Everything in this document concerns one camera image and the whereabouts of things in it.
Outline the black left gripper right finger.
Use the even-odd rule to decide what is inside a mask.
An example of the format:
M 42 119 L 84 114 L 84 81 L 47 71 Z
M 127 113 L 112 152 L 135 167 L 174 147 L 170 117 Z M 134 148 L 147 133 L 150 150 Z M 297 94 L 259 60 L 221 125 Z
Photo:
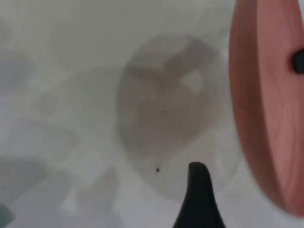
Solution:
M 293 70 L 297 74 L 304 74 L 304 49 L 296 51 L 292 56 Z

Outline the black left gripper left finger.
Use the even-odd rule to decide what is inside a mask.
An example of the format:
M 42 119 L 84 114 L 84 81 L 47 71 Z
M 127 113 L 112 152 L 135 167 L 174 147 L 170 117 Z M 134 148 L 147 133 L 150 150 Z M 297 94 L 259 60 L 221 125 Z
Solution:
M 218 210 L 207 166 L 191 162 L 188 168 L 187 191 L 175 228 L 224 228 Z

